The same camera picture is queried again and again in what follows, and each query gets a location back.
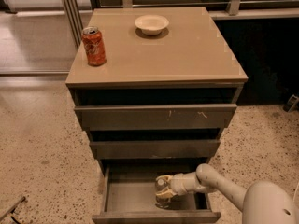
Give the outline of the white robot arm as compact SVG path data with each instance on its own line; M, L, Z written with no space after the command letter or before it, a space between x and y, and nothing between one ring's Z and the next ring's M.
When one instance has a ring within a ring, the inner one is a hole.
M160 175L155 185L158 202L217 190L242 213L242 224L299 224L299 209L280 186L256 181L244 189L205 163L198 165L195 172Z

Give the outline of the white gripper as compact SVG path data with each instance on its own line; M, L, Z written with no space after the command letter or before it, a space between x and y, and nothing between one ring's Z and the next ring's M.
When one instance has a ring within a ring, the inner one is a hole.
M176 175L160 175L156 178L158 185L167 184L170 182L170 188L157 188L155 192L156 201L158 203L169 203L176 195L182 196L192 192L199 192L202 185L197 178L196 172Z

